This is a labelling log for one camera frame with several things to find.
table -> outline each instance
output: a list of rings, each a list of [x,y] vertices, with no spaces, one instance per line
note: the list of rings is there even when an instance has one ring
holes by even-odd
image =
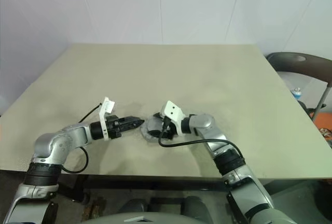
[[[167,100],[213,115],[258,178],[332,177],[332,150],[253,45],[75,44],[0,118],[0,169],[25,171],[41,134],[76,123],[104,96],[118,117],[146,119]],[[204,145],[162,148],[139,129],[87,151],[86,174],[219,177]],[[65,165],[84,160],[73,151]]]

gray object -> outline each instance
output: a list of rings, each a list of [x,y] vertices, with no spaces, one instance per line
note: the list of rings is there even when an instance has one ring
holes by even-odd
[[[158,138],[153,137],[149,134],[150,131],[161,131],[162,129],[162,119],[157,118],[155,116],[149,117],[147,120],[144,121],[144,123],[141,125],[141,133],[142,136],[149,142],[157,143]]]
[[[332,61],[315,55],[294,52],[271,53],[266,59],[275,71],[303,74],[327,83],[312,116],[314,121],[332,87]]]
[[[146,212],[147,202],[144,199],[132,199],[127,202],[118,213]]]
[[[15,207],[15,211],[12,212],[9,222],[40,224],[49,204],[52,203],[43,201],[20,203]]]
[[[251,223],[270,223],[270,224],[296,224],[290,220],[283,212],[277,209],[265,209],[258,212],[252,219]]]
[[[84,224],[123,224],[123,223],[157,223],[157,224],[205,224],[201,221],[189,218],[183,215],[158,213],[158,212],[141,212],[141,213],[122,213],[108,215],[98,219],[92,219],[83,222]]]
[[[209,210],[199,197],[187,197],[181,204],[181,214],[206,224],[213,224]]]

